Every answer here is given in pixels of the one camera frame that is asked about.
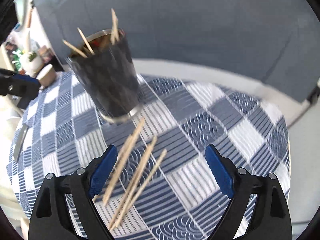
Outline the beige ceramic mug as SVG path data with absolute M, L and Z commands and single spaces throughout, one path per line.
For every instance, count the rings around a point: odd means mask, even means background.
M 56 71 L 52 64 L 46 65 L 37 75 L 36 79 L 41 86 L 46 88 L 50 86 L 56 79 Z

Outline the white pot green plant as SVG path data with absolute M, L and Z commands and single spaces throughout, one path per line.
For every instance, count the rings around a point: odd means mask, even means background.
M 25 74 L 31 77 L 35 77 L 44 66 L 42 58 L 35 51 L 23 54 L 20 57 L 20 63 L 22 68 L 25 70 Z

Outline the silver flat metal bar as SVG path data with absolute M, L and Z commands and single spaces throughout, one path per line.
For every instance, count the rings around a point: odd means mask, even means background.
M 20 158 L 20 151 L 23 145 L 23 142 L 25 140 L 25 136 L 27 134 L 27 131 L 29 129 L 29 126 L 27 124 L 23 124 L 22 128 L 20 129 L 18 133 L 18 137 L 15 143 L 14 152 L 13 152 L 13 158 L 16 162 L 19 161 Z

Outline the blue white patterned tablecloth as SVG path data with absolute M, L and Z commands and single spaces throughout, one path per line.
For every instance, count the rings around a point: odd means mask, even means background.
M 290 154 L 286 122 L 279 109 L 261 99 L 211 83 L 139 76 L 146 103 L 123 124 L 102 120 L 90 96 L 71 73 L 61 74 L 25 111 L 29 127 L 20 157 L 9 157 L 7 172 L 14 193 L 31 215 L 44 176 L 67 175 L 103 153 L 121 148 L 140 118 L 145 124 L 121 179 L 104 205 L 108 222 L 129 184 L 145 146 L 157 138 L 147 177 L 163 150 L 167 155 L 149 185 L 114 230 L 117 239 L 203 239 L 228 205 L 204 159 L 213 144 L 237 167 L 259 176 L 274 173 L 285 194 L 290 190 Z

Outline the dark metal utensil cup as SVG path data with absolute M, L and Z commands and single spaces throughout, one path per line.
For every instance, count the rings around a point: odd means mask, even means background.
M 143 105 L 143 92 L 123 29 L 119 41 L 111 43 L 112 31 L 105 29 L 87 37 L 94 54 L 83 44 L 66 58 L 73 74 L 93 100 L 100 116 L 108 122 L 131 119 Z

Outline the grey fabric backdrop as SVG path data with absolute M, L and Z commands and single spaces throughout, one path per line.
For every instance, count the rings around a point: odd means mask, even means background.
M 319 79 L 319 20 L 307 0 L 34 0 L 57 56 L 114 10 L 132 56 L 200 64 L 303 101 Z

